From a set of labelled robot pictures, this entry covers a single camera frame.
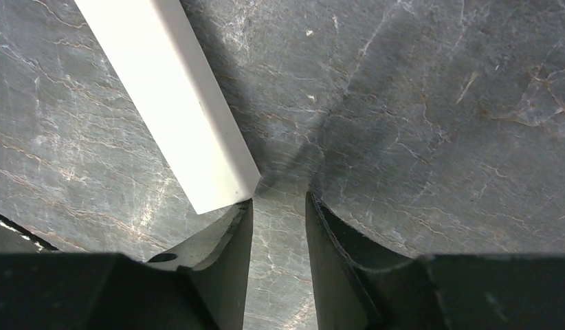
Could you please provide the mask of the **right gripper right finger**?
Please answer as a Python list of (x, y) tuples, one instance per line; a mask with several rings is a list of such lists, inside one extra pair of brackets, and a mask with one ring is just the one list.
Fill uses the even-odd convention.
[(312, 192), (305, 225), (320, 329), (565, 329), (565, 254), (410, 258)]

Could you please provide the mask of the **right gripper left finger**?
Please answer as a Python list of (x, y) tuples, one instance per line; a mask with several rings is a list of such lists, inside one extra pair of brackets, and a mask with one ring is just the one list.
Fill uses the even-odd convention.
[(147, 262), (0, 254), (0, 329), (241, 329), (252, 236), (246, 200)]

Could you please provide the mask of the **white remote control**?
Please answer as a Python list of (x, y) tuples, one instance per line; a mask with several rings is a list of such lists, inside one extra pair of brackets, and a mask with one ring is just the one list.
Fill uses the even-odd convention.
[(251, 199), (261, 175), (181, 3), (77, 6), (195, 212)]

